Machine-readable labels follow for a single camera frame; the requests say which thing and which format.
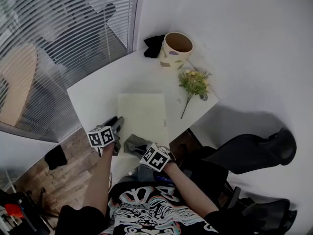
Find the patterned pot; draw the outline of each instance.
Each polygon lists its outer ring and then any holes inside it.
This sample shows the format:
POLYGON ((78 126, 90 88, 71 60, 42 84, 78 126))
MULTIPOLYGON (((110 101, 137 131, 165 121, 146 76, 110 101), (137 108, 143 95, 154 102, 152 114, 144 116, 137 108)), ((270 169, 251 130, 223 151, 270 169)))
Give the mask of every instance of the patterned pot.
POLYGON ((167 33, 159 54, 161 66, 180 69, 193 50, 191 40, 179 32, 167 33))

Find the red object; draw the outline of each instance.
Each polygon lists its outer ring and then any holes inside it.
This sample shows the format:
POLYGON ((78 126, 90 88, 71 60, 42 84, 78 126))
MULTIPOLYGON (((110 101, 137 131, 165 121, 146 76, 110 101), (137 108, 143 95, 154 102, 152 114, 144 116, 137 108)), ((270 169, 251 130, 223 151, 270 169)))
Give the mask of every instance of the red object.
POLYGON ((5 204, 4 208, 9 216, 24 218, 21 208, 16 204, 5 204))

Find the person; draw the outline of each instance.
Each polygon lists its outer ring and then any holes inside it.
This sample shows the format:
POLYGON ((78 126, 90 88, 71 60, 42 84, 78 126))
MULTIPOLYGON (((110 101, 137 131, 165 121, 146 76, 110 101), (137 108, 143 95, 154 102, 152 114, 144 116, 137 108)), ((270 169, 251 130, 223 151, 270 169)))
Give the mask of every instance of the person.
POLYGON ((253 234, 240 213, 219 211, 175 163, 164 167, 174 185, 126 176, 109 192, 113 148, 103 148, 83 207, 62 207, 56 235, 253 234))

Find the window blinds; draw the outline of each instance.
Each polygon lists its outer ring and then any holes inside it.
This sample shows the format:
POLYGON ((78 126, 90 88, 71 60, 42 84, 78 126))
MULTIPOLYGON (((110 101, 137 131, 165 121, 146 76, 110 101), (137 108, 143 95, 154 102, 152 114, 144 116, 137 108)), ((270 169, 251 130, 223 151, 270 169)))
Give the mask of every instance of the window blinds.
POLYGON ((136 3, 0 0, 0 129, 59 141, 78 128, 67 88, 132 52, 136 3))

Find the wooden floor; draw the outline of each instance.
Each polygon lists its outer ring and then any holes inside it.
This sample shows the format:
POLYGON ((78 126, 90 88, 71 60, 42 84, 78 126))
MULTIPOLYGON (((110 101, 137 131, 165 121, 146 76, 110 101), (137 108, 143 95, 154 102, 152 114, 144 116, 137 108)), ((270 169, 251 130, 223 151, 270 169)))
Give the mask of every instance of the wooden floor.
MULTIPOLYGON (((185 131, 170 144, 170 149, 177 159, 182 159, 182 150, 179 148, 182 143, 189 152, 199 148, 193 136, 185 131)), ((18 191, 32 191, 35 201, 39 199, 41 189, 45 188, 45 210, 54 214, 58 214, 63 205, 81 208, 88 182, 99 159, 94 149, 90 147, 83 128, 62 142, 61 147, 67 165, 49 171, 47 163, 42 158, 14 184, 18 191)), ((51 218, 49 221, 55 226, 57 219, 51 218)))

